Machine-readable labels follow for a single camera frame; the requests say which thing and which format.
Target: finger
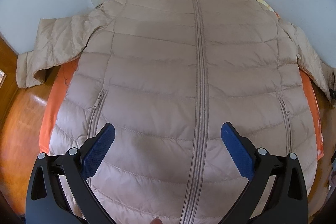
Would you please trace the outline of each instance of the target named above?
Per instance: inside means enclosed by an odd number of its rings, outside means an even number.
[[[162,221],[157,217],[154,218],[150,224],[162,224]]]

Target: brown wooden floor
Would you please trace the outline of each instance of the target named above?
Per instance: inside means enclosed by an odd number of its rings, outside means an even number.
[[[40,127],[57,72],[58,67],[52,69],[43,85],[16,92],[0,132],[0,190],[17,214],[25,213]]]

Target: orange fabric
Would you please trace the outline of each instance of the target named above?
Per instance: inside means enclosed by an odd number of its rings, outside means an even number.
[[[303,91],[308,100],[311,115],[313,116],[316,134],[317,160],[319,160],[323,157],[323,136],[321,131],[320,110],[309,76],[302,70],[300,70],[300,75],[302,79]]]
[[[57,74],[54,85],[51,89],[47,107],[44,113],[42,126],[40,130],[40,151],[48,153],[49,152],[49,143],[51,138],[51,133],[53,127],[56,123],[57,114],[61,103],[64,100],[66,92],[69,88],[70,81],[74,72],[78,66],[78,60],[71,61],[69,63],[61,65],[59,72]],[[302,78],[303,91],[308,100],[308,105],[313,116],[314,128],[316,134],[316,145],[318,150],[318,157],[323,157],[323,136],[321,131],[321,122],[320,122],[320,112],[319,106],[316,101],[315,93],[310,82],[310,78],[306,73],[300,70],[300,75]]]
[[[57,113],[68,91],[70,81],[78,66],[78,59],[61,65],[51,88],[40,130],[40,151],[49,153],[51,133],[56,123]]]

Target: silver screw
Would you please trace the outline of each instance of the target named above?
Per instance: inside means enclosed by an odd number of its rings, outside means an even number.
[[[71,148],[69,150],[69,155],[75,155],[77,153],[78,149],[77,148]]]
[[[290,154],[289,154],[289,157],[290,157],[292,160],[296,160],[296,159],[297,159],[297,156],[296,156],[296,154],[294,154],[294,153],[290,153]]]
[[[259,153],[260,155],[266,155],[266,154],[267,154],[267,151],[266,151],[265,148],[259,148],[259,149],[258,149],[258,153]]]
[[[37,157],[41,160],[45,157],[45,153],[39,153]]]

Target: wooden door frame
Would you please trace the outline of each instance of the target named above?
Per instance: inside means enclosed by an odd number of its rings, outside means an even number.
[[[0,130],[13,97],[18,90],[16,84],[16,62],[17,54],[0,37],[0,70],[6,74],[0,86]]]

